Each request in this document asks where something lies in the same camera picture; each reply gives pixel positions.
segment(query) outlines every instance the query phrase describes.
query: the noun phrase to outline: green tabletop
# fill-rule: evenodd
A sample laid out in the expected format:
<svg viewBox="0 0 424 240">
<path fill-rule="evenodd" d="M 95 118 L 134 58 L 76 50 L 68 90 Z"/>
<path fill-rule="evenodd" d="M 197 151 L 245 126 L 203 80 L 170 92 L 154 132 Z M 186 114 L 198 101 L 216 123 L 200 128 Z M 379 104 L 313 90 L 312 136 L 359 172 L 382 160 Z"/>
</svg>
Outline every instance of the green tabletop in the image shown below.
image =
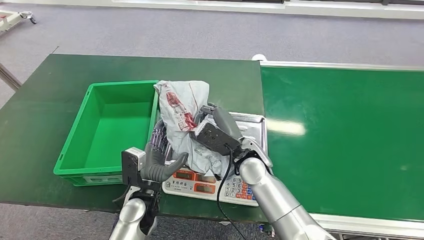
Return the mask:
<svg viewBox="0 0 424 240">
<path fill-rule="evenodd" d="M 261 75 L 274 173 L 308 212 L 424 221 L 424 72 Z"/>
<path fill-rule="evenodd" d="M 49 55 L 0 109 L 0 202 L 115 212 L 125 186 L 74 187 L 53 174 L 58 155 L 92 83 L 202 80 L 209 101 L 232 112 L 264 115 L 260 66 L 255 61 Z M 253 220 L 257 208 L 224 204 L 235 219 Z M 216 202 L 162 196 L 160 211 L 223 218 Z"/>
</svg>

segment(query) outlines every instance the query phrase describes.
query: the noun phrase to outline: robotic hand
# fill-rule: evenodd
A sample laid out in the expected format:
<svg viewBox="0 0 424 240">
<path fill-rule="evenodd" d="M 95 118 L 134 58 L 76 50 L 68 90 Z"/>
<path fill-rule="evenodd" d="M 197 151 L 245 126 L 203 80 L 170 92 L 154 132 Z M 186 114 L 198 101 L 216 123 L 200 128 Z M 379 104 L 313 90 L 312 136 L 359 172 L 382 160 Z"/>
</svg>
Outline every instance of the robotic hand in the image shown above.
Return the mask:
<svg viewBox="0 0 424 240">
<path fill-rule="evenodd" d="M 203 106 L 215 125 L 204 123 L 191 137 L 223 156 L 232 151 L 235 173 L 250 185 L 259 207 L 282 240 L 335 240 L 274 176 L 272 162 L 252 139 L 243 137 L 236 122 L 224 109 L 213 104 Z"/>
<path fill-rule="evenodd" d="M 156 228 L 161 183 L 180 169 L 189 156 L 184 153 L 165 165 L 170 152 L 165 125 L 159 121 L 144 151 L 131 147 L 121 153 L 122 181 L 128 188 L 109 240 L 145 240 Z"/>
</svg>

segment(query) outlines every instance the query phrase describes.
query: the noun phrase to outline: plastic bag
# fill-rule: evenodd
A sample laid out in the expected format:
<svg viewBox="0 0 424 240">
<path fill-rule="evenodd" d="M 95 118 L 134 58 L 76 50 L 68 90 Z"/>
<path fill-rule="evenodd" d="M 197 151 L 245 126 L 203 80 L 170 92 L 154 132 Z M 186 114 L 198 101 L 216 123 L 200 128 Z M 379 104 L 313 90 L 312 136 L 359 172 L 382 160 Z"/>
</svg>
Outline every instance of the plastic bag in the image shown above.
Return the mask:
<svg viewBox="0 0 424 240">
<path fill-rule="evenodd" d="M 210 151 L 190 138 L 196 129 L 194 118 L 208 104 L 209 84 L 204 81 L 159 81 L 154 85 L 159 95 L 160 116 L 166 126 L 166 137 L 174 150 L 174 158 L 188 153 L 187 165 L 193 171 L 223 176 L 223 162 L 228 159 Z"/>
</svg>

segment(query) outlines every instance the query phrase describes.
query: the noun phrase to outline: green plastic crate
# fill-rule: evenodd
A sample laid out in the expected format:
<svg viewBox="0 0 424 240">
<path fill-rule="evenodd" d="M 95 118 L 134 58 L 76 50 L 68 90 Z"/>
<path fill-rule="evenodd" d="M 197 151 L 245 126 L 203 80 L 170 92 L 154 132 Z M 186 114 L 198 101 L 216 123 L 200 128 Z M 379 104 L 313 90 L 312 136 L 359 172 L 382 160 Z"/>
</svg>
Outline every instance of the green plastic crate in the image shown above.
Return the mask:
<svg viewBox="0 0 424 240">
<path fill-rule="evenodd" d="M 54 167 L 74 186 L 122 183 L 121 151 L 144 149 L 155 126 L 158 81 L 91 84 Z"/>
</svg>

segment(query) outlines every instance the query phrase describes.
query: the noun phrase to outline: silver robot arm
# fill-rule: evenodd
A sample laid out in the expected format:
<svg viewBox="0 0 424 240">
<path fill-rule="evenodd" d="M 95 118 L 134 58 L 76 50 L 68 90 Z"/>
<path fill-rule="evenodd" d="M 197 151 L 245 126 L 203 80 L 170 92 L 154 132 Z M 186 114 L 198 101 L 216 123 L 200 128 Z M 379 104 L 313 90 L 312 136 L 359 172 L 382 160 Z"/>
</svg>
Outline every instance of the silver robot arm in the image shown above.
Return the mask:
<svg viewBox="0 0 424 240">
<path fill-rule="evenodd" d="M 245 138 L 243 145 L 254 146 Z M 267 169 L 268 156 L 257 148 L 259 156 L 248 157 L 239 165 L 240 176 L 250 185 L 268 222 L 282 240 L 334 240 L 296 200 L 289 189 Z"/>
<path fill-rule="evenodd" d="M 215 105 L 203 106 L 202 110 L 213 115 L 217 127 L 205 125 L 194 138 L 224 156 L 228 155 L 225 149 L 233 150 L 235 172 L 250 185 L 259 207 L 280 239 L 335 240 L 274 176 L 270 158 L 256 141 L 240 137 L 240 130 L 227 111 Z"/>
</svg>

